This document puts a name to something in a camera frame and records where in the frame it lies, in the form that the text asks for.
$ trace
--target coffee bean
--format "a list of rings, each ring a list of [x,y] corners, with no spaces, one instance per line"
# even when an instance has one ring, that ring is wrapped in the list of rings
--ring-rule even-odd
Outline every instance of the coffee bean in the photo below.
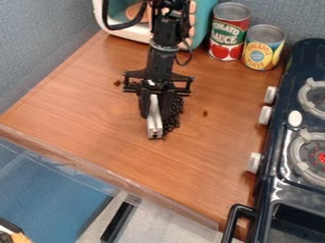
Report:
[[[117,81],[114,82],[114,85],[115,85],[115,86],[120,86],[121,83],[122,83],[122,82],[121,82],[120,80],[117,80]]]

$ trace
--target white knob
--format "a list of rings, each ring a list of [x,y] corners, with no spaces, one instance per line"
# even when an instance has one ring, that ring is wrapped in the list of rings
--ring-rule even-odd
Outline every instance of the white knob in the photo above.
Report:
[[[256,174],[258,172],[258,167],[261,159],[260,153],[252,153],[248,160],[247,171]]]
[[[265,96],[264,96],[264,102],[272,104],[273,101],[275,100],[276,93],[277,93],[277,88],[276,87],[268,86],[267,89],[266,89]]]
[[[267,125],[271,119],[271,114],[272,114],[272,107],[263,106],[260,111],[260,115],[258,119],[259,124]]]
[[[300,112],[297,110],[293,110],[290,112],[289,117],[288,117],[288,123],[292,127],[299,127],[302,123],[302,115]]]

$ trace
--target cable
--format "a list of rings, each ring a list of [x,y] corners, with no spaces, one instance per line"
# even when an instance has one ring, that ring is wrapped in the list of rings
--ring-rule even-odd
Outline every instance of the cable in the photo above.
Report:
[[[186,66],[186,65],[189,64],[189,62],[191,62],[191,60],[192,60],[192,58],[193,58],[193,50],[191,49],[191,46],[188,45],[188,43],[187,43],[186,40],[183,40],[182,42],[185,44],[185,46],[186,46],[187,49],[188,49],[189,57],[188,57],[188,59],[187,59],[184,63],[181,64],[180,61],[179,61],[179,58],[177,57],[177,54],[176,54],[176,55],[175,55],[175,61],[176,61],[176,63],[177,63],[178,65],[180,65],[180,66]]]
[[[147,7],[147,1],[148,0],[143,0],[140,10],[137,13],[137,15],[134,17],[134,19],[132,19],[131,21],[126,22],[126,23],[121,23],[121,24],[111,26],[107,21],[109,0],[104,0],[103,8],[102,8],[102,20],[103,20],[104,25],[110,30],[119,30],[119,29],[129,28],[129,27],[133,27],[133,26],[137,25],[143,19],[143,15],[144,15],[144,12]]]

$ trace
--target can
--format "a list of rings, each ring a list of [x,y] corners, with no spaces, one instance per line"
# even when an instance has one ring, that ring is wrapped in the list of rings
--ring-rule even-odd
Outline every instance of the can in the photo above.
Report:
[[[254,70],[270,70],[279,60],[285,34],[275,26],[256,25],[248,29],[242,62]]]
[[[223,61],[238,59],[251,18],[250,10],[242,4],[229,2],[216,5],[213,12],[209,54]]]

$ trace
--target toy stove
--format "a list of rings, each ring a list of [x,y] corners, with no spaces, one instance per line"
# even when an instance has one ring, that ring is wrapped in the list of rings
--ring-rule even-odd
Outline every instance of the toy stove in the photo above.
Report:
[[[255,207],[233,206],[222,243],[239,217],[251,221],[249,243],[325,242],[325,40],[298,42],[264,101],[268,137],[248,168],[258,175]]]

